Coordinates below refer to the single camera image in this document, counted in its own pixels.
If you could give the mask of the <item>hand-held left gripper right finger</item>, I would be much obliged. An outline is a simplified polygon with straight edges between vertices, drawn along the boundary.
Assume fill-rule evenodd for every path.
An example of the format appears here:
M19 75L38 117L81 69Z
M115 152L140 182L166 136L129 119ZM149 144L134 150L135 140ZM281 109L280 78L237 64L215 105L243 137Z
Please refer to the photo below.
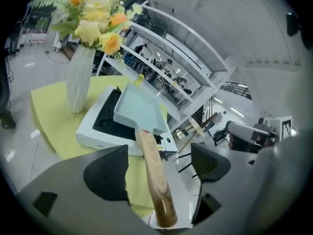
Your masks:
M192 227L175 233L247 235L260 191L257 155L192 143L191 166L201 184Z

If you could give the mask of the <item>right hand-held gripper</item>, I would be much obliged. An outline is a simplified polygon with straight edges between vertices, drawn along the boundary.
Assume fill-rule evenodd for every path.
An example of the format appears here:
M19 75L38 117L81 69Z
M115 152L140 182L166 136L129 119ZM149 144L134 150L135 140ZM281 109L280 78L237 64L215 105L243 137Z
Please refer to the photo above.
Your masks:
M254 126L228 121L225 132L229 134L230 149L257 154L292 136L292 116L259 118Z

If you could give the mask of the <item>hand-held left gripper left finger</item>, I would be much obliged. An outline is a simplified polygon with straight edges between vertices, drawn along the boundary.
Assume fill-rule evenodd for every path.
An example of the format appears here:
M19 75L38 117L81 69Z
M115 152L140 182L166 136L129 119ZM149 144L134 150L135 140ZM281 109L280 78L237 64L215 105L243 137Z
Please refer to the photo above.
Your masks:
M60 161L17 193L25 211L51 235L153 235L130 207L128 146Z

